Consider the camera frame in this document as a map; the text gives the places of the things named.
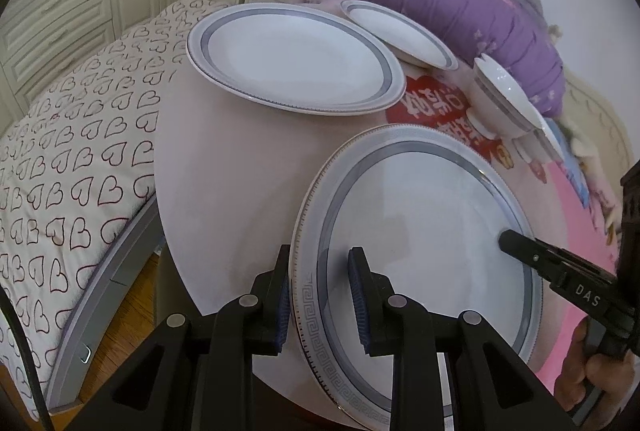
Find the person's right hand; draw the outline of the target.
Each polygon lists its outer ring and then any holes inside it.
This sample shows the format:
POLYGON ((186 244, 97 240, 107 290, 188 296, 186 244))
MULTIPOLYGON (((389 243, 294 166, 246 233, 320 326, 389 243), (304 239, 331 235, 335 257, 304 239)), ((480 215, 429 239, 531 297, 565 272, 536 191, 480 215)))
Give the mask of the person's right hand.
POLYGON ((634 354, 628 352, 621 361, 602 354, 587 357, 584 350, 587 327, 585 317, 575 328, 553 395, 564 411, 570 411, 585 398, 587 381, 601 389, 600 403, 580 429, 602 430, 628 402, 631 388, 636 385, 634 354))

